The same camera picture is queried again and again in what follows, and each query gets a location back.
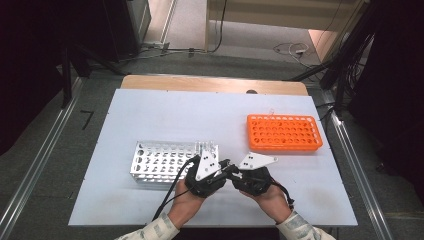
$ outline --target human hand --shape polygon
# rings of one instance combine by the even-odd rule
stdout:
[[[178,181],[175,187],[175,196],[183,192],[186,193],[174,199],[171,210],[168,213],[169,219],[171,219],[177,229],[180,229],[194,217],[205,201],[205,198],[197,197],[188,191],[185,185],[185,179]]]
[[[262,211],[274,219],[277,224],[284,222],[291,214],[283,191],[275,185],[271,185],[266,193],[259,196],[253,196],[243,191],[240,192],[255,200]]]

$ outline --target black curtain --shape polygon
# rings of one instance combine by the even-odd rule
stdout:
[[[0,3],[0,155],[62,88],[48,12],[38,1]]]
[[[424,203],[424,2],[388,1],[350,113],[382,144],[384,164]]]

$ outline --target white table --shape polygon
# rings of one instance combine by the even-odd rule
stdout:
[[[222,159],[238,163],[249,152],[246,116],[266,114],[270,109],[275,114],[319,119],[309,96],[118,89],[69,225],[141,225],[151,221],[166,192],[143,190],[129,174],[138,140],[213,140]],[[269,171],[289,190],[296,200],[296,211],[311,224],[357,225],[324,131],[321,124],[318,126],[324,141],[319,150],[278,155],[279,161],[269,165]],[[267,227],[274,222],[227,182],[186,226]]]

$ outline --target forearm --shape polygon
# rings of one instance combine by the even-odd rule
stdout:
[[[168,215],[162,213],[143,229],[128,233],[116,240],[169,240],[174,238],[179,232]]]
[[[293,212],[283,223],[278,224],[277,228],[287,240],[334,240],[331,235],[319,228],[314,228],[296,212]]]

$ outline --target gray floor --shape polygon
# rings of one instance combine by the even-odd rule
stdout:
[[[216,8],[222,9],[223,2],[221,4],[218,2],[211,1],[211,4],[218,4]],[[220,11],[213,12],[211,18],[216,16],[219,18],[220,14]],[[178,0],[165,41],[170,43],[170,48],[204,49],[205,20],[206,1]],[[220,21],[209,21],[209,50],[215,49],[218,45],[221,36],[220,23]],[[295,53],[296,50],[302,49],[306,50],[302,56]],[[307,66],[320,64],[307,29],[237,22],[223,24],[221,46],[215,55],[292,63],[300,61]]]
[[[296,63],[234,58],[213,55],[173,54],[165,57],[140,59],[120,64],[134,74],[179,74],[281,80],[304,71]],[[54,147],[25,208],[16,222],[9,239],[114,239],[136,227],[68,227],[67,223],[79,187],[89,164],[97,138],[106,117],[114,90],[120,87],[121,76],[107,70],[95,70],[90,79],[83,80],[80,98]],[[305,80],[316,105],[323,103],[322,91],[316,83]],[[0,208],[5,209],[25,172],[35,158],[59,113],[61,94],[53,99],[6,154],[0,156]],[[87,114],[94,115],[85,130]],[[319,108],[324,115],[326,108]],[[367,132],[345,113],[346,125],[358,157],[375,190],[394,239],[424,239],[424,219],[417,213],[423,206],[412,186],[398,176],[375,171],[379,163],[374,150],[377,146]],[[331,124],[327,137],[332,145],[340,173],[358,219],[356,227],[333,229],[338,239],[377,239],[369,215],[364,207],[352,171]]]

